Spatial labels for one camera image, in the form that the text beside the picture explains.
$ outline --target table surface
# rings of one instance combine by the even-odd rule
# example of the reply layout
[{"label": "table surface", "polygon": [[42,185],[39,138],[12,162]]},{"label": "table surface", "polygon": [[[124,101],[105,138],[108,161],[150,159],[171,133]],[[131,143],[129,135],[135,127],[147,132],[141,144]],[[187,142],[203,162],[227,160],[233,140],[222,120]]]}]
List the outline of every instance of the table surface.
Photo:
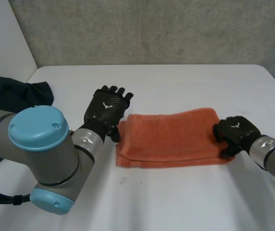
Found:
[{"label": "table surface", "polygon": [[[105,84],[134,93],[124,119],[212,107],[220,118],[244,116],[275,138],[275,80],[257,65],[47,66],[29,82],[41,81],[71,129]],[[275,178],[246,153],[223,166],[127,169],[115,166],[114,146],[107,139],[69,214],[0,205],[0,231],[275,231]],[[26,166],[0,163],[0,192],[27,194],[35,183]]]}]

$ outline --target robotic hand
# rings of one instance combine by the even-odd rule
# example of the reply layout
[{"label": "robotic hand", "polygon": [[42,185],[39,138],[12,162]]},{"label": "robotic hand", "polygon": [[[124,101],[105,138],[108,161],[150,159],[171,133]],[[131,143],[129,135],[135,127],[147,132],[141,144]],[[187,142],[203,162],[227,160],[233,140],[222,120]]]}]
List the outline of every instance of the robotic hand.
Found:
[{"label": "robotic hand", "polygon": [[256,164],[275,176],[275,139],[262,135],[246,118],[235,116],[220,120],[214,125],[213,133],[218,142],[227,142],[222,158],[246,151]]},{"label": "robotic hand", "polygon": [[133,97],[130,92],[123,97],[124,88],[116,91],[116,86],[110,88],[103,86],[96,90],[84,115],[85,123],[101,122],[107,136],[110,136],[113,142],[119,142],[121,139],[117,125],[124,117],[124,112],[130,106],[130,100]]},{"label": "robotic hand", "polygon": [[30,196],[0,194],[0,204],[31,200],[48,212],[69,212],[88,178],[106,136],[119,142],[117,125],[132,93],[103,86],[96,90],[84,124],[72,135],[61,111],[50,106],[27,108],[18,114],[0,111],[0,157],[27,165],[38,184]]}]

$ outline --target orange towel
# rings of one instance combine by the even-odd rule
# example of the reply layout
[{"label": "orange towel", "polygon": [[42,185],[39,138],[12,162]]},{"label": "orange towel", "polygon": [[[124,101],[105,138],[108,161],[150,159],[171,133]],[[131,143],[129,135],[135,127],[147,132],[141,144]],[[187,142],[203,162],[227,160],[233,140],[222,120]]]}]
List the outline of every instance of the orange towel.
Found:
[{"label": "orange towel", "polygon": [[122,140],[116,148],[121,167],[184,167],[225,164],[213,125],[219,122],[212,108],[173,115],[129,115],[118,128]]}]

